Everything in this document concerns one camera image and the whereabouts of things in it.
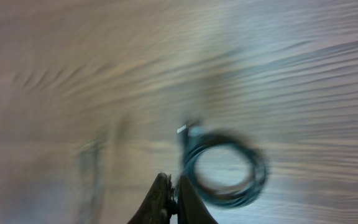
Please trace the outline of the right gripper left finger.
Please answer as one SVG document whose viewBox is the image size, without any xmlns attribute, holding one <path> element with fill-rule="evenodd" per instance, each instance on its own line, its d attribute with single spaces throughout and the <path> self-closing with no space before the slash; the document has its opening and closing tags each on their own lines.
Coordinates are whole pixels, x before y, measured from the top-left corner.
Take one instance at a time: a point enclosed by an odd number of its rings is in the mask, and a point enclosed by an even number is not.
<svg viewBox="0 0 358 224">
<path fill-rule="evenodd" d="M 139 209 L 128 224 L 169 224 L 175 206 L 173 193 L 171 175 L 163 172 L 157 174 Z"/>
</svg>

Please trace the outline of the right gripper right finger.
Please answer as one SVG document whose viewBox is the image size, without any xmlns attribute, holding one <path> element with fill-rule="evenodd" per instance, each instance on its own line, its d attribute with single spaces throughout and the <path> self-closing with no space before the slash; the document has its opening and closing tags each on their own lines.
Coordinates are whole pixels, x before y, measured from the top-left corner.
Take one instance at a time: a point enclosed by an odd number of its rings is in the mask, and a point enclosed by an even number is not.
<svg viewBox="0 0 358 224">
<path fill-rule="evenodd" d="M 218 224 L 187 176 L 180 177 L 178 189 L 178 224 Z"/>
</svg>

